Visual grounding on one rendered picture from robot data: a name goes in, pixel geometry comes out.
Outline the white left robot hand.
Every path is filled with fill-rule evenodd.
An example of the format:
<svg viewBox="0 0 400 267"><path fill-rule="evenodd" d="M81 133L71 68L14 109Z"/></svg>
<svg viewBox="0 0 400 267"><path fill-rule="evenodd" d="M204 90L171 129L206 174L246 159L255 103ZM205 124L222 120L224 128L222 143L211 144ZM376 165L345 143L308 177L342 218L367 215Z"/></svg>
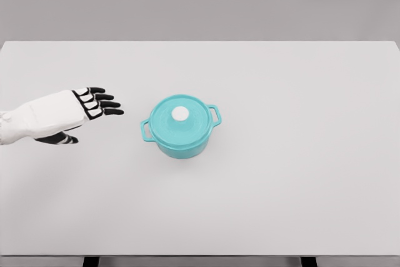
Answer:
<svg viewBox="0 0 400 267"><path fill-rule="evenodd" d="M77 144L68 131L103 116L123 115L114 96L97 87L64 90L29 101L12 112L16 139L59 145Z"/></svg>

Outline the teal lid with white knob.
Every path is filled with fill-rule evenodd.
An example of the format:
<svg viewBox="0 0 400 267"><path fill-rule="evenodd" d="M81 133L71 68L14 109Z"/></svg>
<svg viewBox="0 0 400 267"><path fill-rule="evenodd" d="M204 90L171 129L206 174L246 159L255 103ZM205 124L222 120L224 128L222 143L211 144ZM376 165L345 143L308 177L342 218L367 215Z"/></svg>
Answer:
<svg viewBox="0 0 400 267"><path fill-rule="evenodd" d="M212 123L212 114L200 99L177 94L154 107L149 130L156 142L178 149L203 142L210 135Z"/></svg>

